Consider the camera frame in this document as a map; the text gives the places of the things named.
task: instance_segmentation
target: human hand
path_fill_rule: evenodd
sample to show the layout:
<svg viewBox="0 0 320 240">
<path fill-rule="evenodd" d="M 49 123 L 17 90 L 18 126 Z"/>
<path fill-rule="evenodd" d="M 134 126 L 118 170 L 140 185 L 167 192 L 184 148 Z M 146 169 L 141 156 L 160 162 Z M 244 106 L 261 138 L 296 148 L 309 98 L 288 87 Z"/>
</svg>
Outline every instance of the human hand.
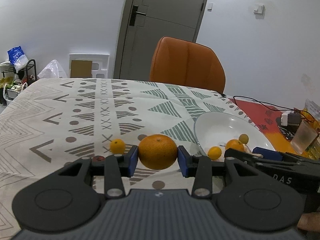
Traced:
<svg viewBox="0 0 320 240">
<path fill-rule="evenodd" d="M 298 222 L 298 228 L 307 231 L 320 232 L 320 213 L 313 212 L 302 214 Z"/>
</svg>

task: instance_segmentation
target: black cable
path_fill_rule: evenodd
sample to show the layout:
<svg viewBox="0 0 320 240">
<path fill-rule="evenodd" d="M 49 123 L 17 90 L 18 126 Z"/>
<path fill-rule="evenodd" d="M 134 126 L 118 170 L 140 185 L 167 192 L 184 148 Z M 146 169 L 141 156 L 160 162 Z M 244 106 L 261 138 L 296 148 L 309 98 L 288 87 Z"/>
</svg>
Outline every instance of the black cable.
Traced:
<svg viewBox="0 0 320 240">
<path fill-rule="evenodd" d="M 299 109 L 297 109 L 297 108 L 292 109 L 292 108 L 288 108 L 288 107 L 285 107 L 285 106 L 278 106 L 278 105 L 274 105 L 274 104 L 271 104 L 271 103 L 268 103 L 268 102 L 258 101 L 257 99 L 249 98 L 249 97 L 244 97 L 244 96 L 234 96 L 234 97 L 233 97 L 233 100 L 235 101 L 235 105 L 236 105 L 236 106 L 238 106 L 238 104 L 236 103 L 236 98 L 247 98 L 247 99 L 251 99 L 251 100 L 253 100 L 254 102 L 260 103 L 260 104 L 262 104 L 264 107 L 268 108 L 269 110 L 275 111 L 275 112 L 276 112 L 276 111 L 283 111 L 283 110 L 290 110 L 290 111 L 295 111 L 295 112 L 298 112 L 298 113 L 304 112 L 304 113 L 310 114 L 308 111 L 299 110 Z M 272 109 L 272 108 L 266 106 L 265 104 L 272 105 L 272 106 L 276 106 L 276 107 L 280 107 L 280 108 L 283 108 L 283 109 L 276 109 L 276 110 L 275 110 L 275 109 Z M 303 116 L 303 119 L 307 120 L 308 122 L 315 122 L 316 119 L 313 117 L 312 114 L 310 114 L 310 115 L 311 115 L 311 117 L 313 118 L 313 120 L 309 120 L 309 119 L 307 119 L 307 118 L 304 117 L 304 116 Z"/>
</svg>

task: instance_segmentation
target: cardboard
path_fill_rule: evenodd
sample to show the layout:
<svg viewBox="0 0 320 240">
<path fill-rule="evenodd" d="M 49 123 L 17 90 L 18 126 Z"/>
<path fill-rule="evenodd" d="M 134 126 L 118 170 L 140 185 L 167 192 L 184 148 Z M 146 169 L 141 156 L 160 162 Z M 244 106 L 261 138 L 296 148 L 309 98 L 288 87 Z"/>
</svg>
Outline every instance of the cardboard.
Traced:
<svg viewBox="0 0 320 240">
<path fill-rule="evenodd" d="M 92 61 L 71 60 L 70 78 L 91 78 Z"/>
</svg>

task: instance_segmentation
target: gray ribbed panel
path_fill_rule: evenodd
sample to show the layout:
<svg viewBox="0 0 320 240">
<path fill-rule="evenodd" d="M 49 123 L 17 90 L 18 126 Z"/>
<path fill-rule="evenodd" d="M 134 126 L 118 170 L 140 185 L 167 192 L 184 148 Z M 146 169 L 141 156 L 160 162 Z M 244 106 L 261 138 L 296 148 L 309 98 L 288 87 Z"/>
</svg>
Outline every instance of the gray ribbed panel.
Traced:
<svg viewBox="0 0 320 240">
<path fill-rule="evenodd" d="M 90 223 L 68 233 L 20 232 L 15 240 L 302 240 L 294 229 L 277 234 L 246 232 L 228 224 L 207 200 L 186 190 L 131 190 L 106 203 Z"/>
</svg>

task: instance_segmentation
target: chair backrest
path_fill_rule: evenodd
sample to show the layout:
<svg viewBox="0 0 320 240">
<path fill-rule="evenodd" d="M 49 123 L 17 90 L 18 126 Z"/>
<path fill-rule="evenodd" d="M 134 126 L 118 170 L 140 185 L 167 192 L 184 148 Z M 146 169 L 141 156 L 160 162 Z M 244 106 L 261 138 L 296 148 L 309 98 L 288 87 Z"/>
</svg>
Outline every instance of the chair backrest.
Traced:
<svg viewBox="0 0 320 240">
<path fill-rule="evenodd" d="M 212 49 L 190 41 L 162 37 L 153 54 L 150 81 L 223 93 L 226 77 Z"/>
</svg>

